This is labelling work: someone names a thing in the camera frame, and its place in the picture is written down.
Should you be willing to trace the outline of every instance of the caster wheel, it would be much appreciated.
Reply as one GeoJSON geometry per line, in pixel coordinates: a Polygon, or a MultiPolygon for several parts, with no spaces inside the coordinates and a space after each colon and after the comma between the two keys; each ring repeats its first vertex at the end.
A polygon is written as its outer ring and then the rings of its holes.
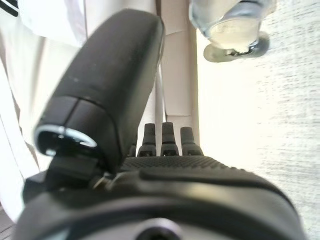
{"type": "Polygon", "coordinates": [[[221,49],[209,44],[205,47],[203,56],[212,63],[231,62],[236,59],[258,58],[268,51],[269,45],[269,36],[265,32],[260,32],[257,43],[250,46],[249,51],[246,53],[239,53],[234,49],[221,49]]]}

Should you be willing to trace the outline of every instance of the white fabric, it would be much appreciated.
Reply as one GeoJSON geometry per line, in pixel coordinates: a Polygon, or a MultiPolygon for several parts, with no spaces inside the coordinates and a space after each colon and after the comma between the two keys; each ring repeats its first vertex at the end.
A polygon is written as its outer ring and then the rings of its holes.
{"type": "Polygon", "coordinates": [[[22,23],[35,35],[82,47],[87,39],[84,0],[19,0],[22,23]]]}
{"type": "Polygon", "coordinates": [[[106,19],[123,9],[136,9],[155,14],[156,1],[85,0],[87,34],[90,36],[106,19]]]}
{"type": "Polygon", "coordinates": [[[21,191],[24,179],[39,172],[19,129],[14,101],[5,68],[0,62],[0,200],[16,221],[24,207],[21,191]]]}

